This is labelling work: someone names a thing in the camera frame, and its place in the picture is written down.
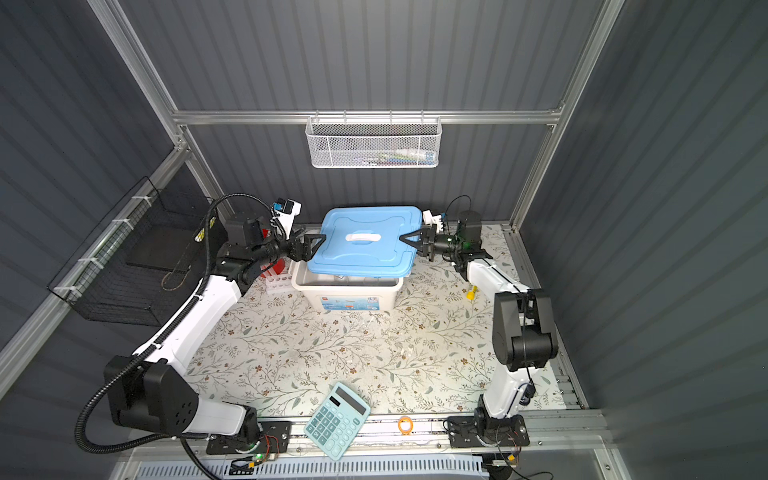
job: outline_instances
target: calculator display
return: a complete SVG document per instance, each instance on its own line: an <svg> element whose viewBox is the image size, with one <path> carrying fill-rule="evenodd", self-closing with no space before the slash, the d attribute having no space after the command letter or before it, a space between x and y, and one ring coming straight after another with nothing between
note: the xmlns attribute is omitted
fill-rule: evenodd
<svg viewBox="0 0 768 480"><path fill-rule="evenodd" d="M355 399L353 399L352 396L349 395L349 393L345 392L342 389L336 389L335 394L337 394L338 396L343 398L345 402L349 403L349 406L351 406L352 408L357 410L357 412L360 415L365 415L366 414L366 407L364 407L364 406L360 405L358 402L356 402Z"/></svg>

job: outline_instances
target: red wire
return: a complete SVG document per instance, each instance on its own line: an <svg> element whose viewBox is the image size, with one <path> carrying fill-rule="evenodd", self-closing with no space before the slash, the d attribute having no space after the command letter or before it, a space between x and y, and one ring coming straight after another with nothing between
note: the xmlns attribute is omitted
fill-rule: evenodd
<svg viewBox="0 0 768 480"><path fill-rule="evenodd" d="M269 439L275 439L275 443L277 444L277 453L275 454L275 458L277 458L277 455L280 453L280 440L278 440L277 437L273 435L265 435L265 437L267 438L267 441L266 441L267 445L270 444Z"/></svg>

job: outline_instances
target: orange rubber band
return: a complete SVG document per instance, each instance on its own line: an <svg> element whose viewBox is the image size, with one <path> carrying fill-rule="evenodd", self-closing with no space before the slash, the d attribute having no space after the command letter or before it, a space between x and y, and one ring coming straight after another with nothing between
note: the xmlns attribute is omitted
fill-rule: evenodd
<svg viewBox="0 0 768 480"><path fill-rule="evenodd" d="M411 427L407 430L402 429L402 423L408 422L411 424ZM411 432L413 432L413 420L409 419L408 417L402 417L400 420L397 421L397 428L400 430L400 433L403 435L411 435Z"/></svg>

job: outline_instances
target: box label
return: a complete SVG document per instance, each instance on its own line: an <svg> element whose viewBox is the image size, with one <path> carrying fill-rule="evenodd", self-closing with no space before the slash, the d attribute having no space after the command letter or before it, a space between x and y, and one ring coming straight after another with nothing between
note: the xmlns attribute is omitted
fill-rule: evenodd
<svg viewBox="0 0 768 480"><path fill-rule="evenodd" d="M321 296L326 310L378 310L377 296Z"/></svg>

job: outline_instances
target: blue plastic lid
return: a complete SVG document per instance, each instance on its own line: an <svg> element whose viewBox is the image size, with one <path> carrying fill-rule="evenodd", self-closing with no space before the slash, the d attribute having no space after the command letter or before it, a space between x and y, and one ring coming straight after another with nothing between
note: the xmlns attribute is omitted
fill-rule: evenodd
<svg viewBox="0 0 768 480"><path fill-rule="evenodd" d="M406 276L416 249L399 237L421 226L422 212L416 207L334 208L320 229L326 241L307 268L326 275Z"/></svg>

